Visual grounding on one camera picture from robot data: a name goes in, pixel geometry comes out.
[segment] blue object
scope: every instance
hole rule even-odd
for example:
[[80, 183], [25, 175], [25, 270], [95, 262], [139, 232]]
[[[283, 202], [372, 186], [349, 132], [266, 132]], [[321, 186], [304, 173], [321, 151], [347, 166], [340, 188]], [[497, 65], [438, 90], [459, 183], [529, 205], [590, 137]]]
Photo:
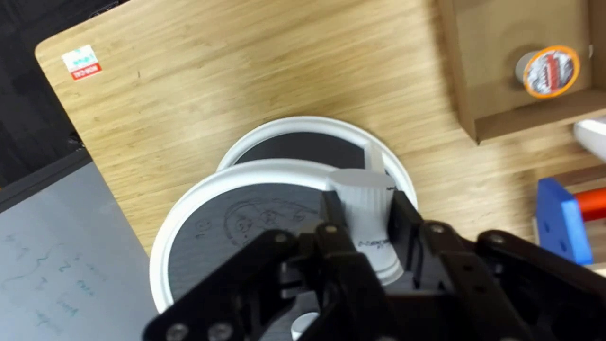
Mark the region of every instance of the blue object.
[[537, 230], [540, 247], [574, 264], [593, 264], [582, 209], [554, 179], [539, 183]]

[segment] wooden table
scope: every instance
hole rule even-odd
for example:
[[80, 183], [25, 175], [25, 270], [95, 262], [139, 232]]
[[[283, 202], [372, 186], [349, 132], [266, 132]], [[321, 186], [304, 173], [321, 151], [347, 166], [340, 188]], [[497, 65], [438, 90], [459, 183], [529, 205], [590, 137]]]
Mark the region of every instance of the wooden table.
[[[539, 179], [606, 173], [569, 128], [476, 147], [442, 41], [434, 0], [131, 0], [37, 58], [146, 251], [239, 137], [296, 115], [385, 141], [427, 219], [533, 240]], [[61, 56], [88, 44], [105, 71], [75, 82]]]

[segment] sticker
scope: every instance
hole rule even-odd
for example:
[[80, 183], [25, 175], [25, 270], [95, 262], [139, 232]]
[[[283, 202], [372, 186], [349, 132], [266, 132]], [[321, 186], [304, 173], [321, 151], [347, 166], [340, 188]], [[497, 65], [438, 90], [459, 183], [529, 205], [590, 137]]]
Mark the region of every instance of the sticker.
[[103, 71], [92, 46], [69, 52], [61, 60], [73, 75], [73, 80], [82, 80]]

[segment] whiteboard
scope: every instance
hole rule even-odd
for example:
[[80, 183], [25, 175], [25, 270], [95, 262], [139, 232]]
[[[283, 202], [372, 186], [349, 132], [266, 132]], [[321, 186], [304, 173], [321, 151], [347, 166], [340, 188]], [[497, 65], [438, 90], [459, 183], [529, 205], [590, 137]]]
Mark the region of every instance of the whiteboard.
[[0, 215], [0, 340], [133, 341], [148, 257], [95, 166]]

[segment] cardboard box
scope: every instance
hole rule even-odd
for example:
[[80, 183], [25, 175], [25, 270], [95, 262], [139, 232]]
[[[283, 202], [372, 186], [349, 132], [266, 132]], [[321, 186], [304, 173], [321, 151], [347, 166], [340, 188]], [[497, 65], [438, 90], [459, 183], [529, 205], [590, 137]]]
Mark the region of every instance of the cardboard box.
[[[478, 143], [550, 124], [606, 115], [605, 0], [440, 0], [457, 116]], [[516, 79], [529, 52], [571, 46], [582, 58], [578, 84], [539, 101]]]

